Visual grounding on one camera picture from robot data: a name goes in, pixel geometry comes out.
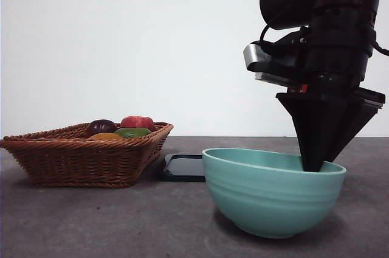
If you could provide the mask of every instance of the robotic arm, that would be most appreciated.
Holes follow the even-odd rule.
[[[305,171],[318,172],[381,109],[385,95],[361,88],[376,42],[379,0],[260,0],[267,26],[244,50],[255,78],[287,87],[277,94],[292,116]],[[300,27],[277,42],[268,28]]]

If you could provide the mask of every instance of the cable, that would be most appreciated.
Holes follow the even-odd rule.
[[[294,5],[294,3],[296,2],[296,0],[291,0],[289,2],[289,4],[283,8],[282,10],[280,10],[265,26],[265,28],[263,28],[262,32],[261,32],[261,36],[260,36],[260,45],[262,45],[264,43],[264,37],[265,37],[265,34],[267,32],[267,30],[270,29],[270,26],[272,25],[272,23],[274,23],[280,16],[282,16],[284,14],[284,12],[286,12],[287,10],[290,9],[290,7],[292,5]]]
[[[375,50],[377,50],[381,54],[389,56],[389,50],[384,49],[384,48],[379,46],[379,44],[377,42],[377,33],[375,30],[370,29],[370,28],[368,29],[368,38],[369,38],[370,44],[374,47]]]

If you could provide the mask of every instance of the apple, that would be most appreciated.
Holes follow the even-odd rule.
[[[154,121],[150,117],[143,116],[127,116],[120,123],[120,128],[144,127],[154,131]]]
[[[86,133],[86,137],[88,138],[97,133],[103,133],[103,132],[113,133],[116,131],[116,129],[117,129],[116,124],[113,123],[112,121],[106,119],[100,119],[89,123],[88,126],[86,127],[85,133]]]

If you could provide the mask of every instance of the tabletop surface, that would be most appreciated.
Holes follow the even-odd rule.
[[[1,257],[389,257],[389,138],[355,138],[333,211],[284,240],[247,234],[216,208],[205,183],[161,182],[170,153],[244,147],[298,153],[296,138],[169,137],[125,189],[38,188],[1,150]]]

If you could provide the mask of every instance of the bowl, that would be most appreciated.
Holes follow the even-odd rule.
[[[304,172],[301,157],[244,148],[202,152],[204,175],[218,209],[237,227],[273,239],[319,224],[332,210],[346,169],[324,162]]]

